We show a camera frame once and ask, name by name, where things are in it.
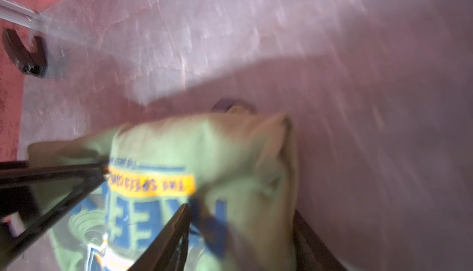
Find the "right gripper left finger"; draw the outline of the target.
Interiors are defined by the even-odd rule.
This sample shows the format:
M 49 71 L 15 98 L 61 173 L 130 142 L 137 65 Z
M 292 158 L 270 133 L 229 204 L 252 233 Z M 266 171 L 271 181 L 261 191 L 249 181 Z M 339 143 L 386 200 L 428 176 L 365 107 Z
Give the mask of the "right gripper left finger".
M 189 231 L 190 210 L 183 204 L 129 271 L 183 271 Z

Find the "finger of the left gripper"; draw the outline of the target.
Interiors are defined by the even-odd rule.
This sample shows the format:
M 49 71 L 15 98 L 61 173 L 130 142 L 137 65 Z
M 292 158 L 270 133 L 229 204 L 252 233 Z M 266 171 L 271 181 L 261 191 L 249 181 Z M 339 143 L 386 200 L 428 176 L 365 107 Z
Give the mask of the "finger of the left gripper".
M 1 189 L 69 178 L 104 181 L 106 175 L 106 167 L 100 163 L 34 168 L 28 161 L 6 161 L 1 162 Z
M 95 191 L 104 178 L 73 177 L 73 185 L 57 194 L 57 202 L 46 209 L 31 193 L 31 186 L 62 182 L 52 176 L 1 177 L 1 267 L 8 267 L 47 230 Z

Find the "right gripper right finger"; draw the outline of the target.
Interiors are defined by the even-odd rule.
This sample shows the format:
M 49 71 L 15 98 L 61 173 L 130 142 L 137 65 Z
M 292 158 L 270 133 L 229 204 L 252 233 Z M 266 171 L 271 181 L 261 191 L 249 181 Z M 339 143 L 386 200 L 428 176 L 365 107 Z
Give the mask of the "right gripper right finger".
M 297 271 L 347 271 L 299 211 L 294 214 L 293 224 Z

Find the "olive green tank top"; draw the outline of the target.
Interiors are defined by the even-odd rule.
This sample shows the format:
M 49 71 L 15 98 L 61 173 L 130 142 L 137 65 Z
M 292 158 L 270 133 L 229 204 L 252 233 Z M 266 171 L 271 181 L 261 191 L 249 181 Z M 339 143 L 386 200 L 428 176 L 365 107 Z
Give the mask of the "olive green tank top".
M 126 271 L 183 205 L 188 271 L 293 271 L 298 158 L 287 114 L 236 103 L 28 146 L 33 167 L 107 163 L 49 231 L 63 271 Z

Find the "left aluminium corner post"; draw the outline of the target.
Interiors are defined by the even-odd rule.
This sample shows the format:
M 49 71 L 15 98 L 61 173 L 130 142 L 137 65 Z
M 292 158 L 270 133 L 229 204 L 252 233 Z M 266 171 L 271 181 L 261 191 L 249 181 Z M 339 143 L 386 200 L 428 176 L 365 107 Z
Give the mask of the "left aluminium corner post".
M 45 32 L 40 13 L 9 0 L 0 0 L 0 6 L 1 20 L 6 20 L 38 32 Z

